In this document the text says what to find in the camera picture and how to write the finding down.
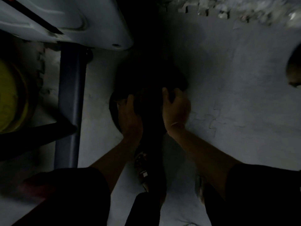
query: person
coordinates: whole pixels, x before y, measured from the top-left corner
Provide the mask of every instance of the person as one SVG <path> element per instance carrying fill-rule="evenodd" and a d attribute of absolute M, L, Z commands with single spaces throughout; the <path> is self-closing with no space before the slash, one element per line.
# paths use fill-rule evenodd
<path fill-rule="evenodd" d="M 212 225 L 300 224 L 301 174 L 244 164 L 185 129 L 190 101 L 163 88 L 163 120 L 170 135 L 194 160 L 204 178 L 203 197 Z M 143 133 L 134 96 L 119 106 L 122 141 L 88 168 L 58 169 L 24 181 L 22 190 L 45 201 L 17 225 L 106 225 L 110 193 Z M 165 195 L 156 188 L 139 194 L 126 225 L 159 225 Z"/>

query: concrete floor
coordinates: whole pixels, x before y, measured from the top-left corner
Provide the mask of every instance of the concrete floor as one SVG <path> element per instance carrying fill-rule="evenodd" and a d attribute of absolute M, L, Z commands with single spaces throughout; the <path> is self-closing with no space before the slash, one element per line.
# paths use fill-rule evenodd
<path fill-rule="evenodd" d="M 244 163 L 300 170 L 301 91 L 289 86 L 285 77 L 286 62 L 300 42 L 300 31 L 241 24 L 235 18 L 201 17 L 191 11 L 162 13 L 162 19 L 164 40 L 174 63 L 189 81 L 192 112 L 187 128 Z M 41 46 L 16 43 L 17 49 L 26 52 Z M 111 120 L 108 102 L 116 67 L 130 51 L 94 49 L 93 53 L 87 66 L 79 167 L 89 166 L 122 139 Z M 41 103 L 55 103 L 60 53 L 46 49 L 45 57 Z M 34 62 L 28 71 L 34 71 L 32 65 Z M 40 108 L 33 121 L 53 122 Z M 1 163 L 2 190 L 15 190 L 30 174 L 50 171 L 53 152 L 54 143 Z M 210 225 L 194 193 L 194 163 L 168 136 L 164 139 L 164 165 L 168 194 L 160 225 Z M 10 182 L 10 176 L 19 171 L 26 172 Z M 2 226 L 11 225 L 36 205 L 17 192 L 1 192 Z M 112 193 L 108 225 L 125 224 L 140 192 L 143 188 L 129 162 Z"/>

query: hand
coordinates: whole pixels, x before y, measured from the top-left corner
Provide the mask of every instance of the hand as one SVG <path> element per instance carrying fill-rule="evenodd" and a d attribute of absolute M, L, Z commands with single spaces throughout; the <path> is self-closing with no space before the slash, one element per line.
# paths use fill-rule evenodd
<path fill-rule="evenodd" d="M 134 112 L 134 95 L 130 94 L 128 99 L 121 101 L 118 114 L 124 140 L 138 146 L 143 134 L 143 125 L 141 117 Z"/>
<path fill-rule="evenodd" d="M 190 101 L 185 94 L 179 88 L 175 88 L 174 91 L 175 100 L 171 103 L 167 88 L 164 87 L 162 89 L 163 121 L 169 135 L 171 135 L 171 132 L 175 127 L 185 128 L 185 124 L 191 111 Z"/>

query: forearm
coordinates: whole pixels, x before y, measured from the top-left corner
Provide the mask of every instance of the forearm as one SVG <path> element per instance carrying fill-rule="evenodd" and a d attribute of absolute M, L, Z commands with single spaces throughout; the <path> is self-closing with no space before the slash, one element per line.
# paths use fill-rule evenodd
<path fill-rule="evenodd" d="M 225 199 L 228 173 L 234 165 L 241 162 L 181 127 L 175 127 L 169 134 L 189 153 L 201 175 Z"/>
<path fill-rule="evenodd" d="M 103 174 L 110 192 L 113 191 L 126 162 L 133 155 L 135 149 L 136 144 L 123 139 L 115 148 L 90 166 L 98 169 Z"/>

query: screw hole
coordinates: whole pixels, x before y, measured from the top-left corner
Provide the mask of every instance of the screw hole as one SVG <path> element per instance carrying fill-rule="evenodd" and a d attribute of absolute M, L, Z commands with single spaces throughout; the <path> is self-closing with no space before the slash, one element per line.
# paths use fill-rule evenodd
<path fill-rule="evenodd" d="M 121 48 L 121 45 L 119 45 L 119 44 L 112 44 L 112 46 L 115 48 Z"/>

